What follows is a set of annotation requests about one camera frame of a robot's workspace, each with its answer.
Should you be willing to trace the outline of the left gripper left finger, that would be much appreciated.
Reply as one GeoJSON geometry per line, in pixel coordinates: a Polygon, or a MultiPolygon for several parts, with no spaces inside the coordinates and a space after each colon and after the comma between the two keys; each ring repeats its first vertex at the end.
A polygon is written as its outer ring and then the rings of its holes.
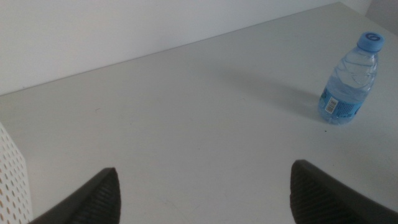
{"type": "Polygon", "coordinates": [[[118,224],[121,190],[113,167],[98,172],[78,190],[35,218],[41,224],[118,224]]]}

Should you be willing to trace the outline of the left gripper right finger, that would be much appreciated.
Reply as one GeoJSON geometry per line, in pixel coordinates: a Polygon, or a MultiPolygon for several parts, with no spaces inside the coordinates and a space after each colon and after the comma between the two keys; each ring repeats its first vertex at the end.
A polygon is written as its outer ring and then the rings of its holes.
{"type": "Polygon", "coordinates": [[[397,212],[306,160],[296,160],[291,167],[290,209],[295,223],[397,224],[397,212]]]}

